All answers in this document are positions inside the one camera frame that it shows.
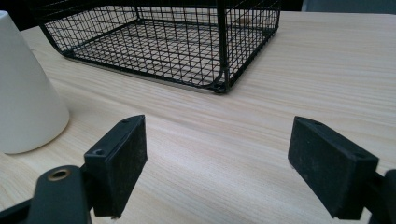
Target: dark background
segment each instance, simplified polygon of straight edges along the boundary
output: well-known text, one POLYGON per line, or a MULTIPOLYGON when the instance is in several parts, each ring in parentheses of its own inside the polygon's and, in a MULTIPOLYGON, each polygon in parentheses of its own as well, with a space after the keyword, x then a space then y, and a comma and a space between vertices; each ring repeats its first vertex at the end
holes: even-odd
MULTIPOLYGON (((282 10, 301 11, 302 5, 303 0, 282 0, 282 10)), ((0 10, 8 12, 20 31, 36 26, 35 19, 23 0, 0 0, 0 10)))

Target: black wire basket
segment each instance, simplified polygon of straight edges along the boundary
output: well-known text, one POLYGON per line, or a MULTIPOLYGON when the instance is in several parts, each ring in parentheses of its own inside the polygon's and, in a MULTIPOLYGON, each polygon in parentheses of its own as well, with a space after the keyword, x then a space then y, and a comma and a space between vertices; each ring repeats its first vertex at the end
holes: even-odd
POLYGON ((64 57, 226 92, 275 34, 280 0, 29 0, 64 57))

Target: screw hole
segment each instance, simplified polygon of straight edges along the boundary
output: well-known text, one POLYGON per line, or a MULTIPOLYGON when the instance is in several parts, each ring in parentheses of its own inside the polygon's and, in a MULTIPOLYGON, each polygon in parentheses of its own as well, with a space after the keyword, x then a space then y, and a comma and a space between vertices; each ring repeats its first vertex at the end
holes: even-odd
POLYGON ((96 149, 94 152, 93 152, 93 154, 95 154, 95 155, 103 155, 103 154, 105 154, 105 152, 102 150, 102 149, 96 149))
POLYGON ((49 181, 58 181, 67 178, 70 175, 70 171, 67 169, 57 170, 52 172, 48 179, 49 181))

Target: light wood grain surface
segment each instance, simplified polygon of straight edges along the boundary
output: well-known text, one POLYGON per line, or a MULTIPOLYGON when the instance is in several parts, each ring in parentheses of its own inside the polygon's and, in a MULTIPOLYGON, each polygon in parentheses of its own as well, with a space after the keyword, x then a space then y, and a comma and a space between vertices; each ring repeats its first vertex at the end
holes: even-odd
POLYGON ((0 153, 0 210, 32 197, 48 169, 81 165, 119 120, 145 114, 148 162, 130 201, 121 219, 94 223, 348 223, 290 167, 291 125, 319 120, 379 157, 380 174, 396 168, 395 24, 392 15, 282 12, 226 95, 71 62, 38 28, 24 31, 71 119, 41 148, 0 153))

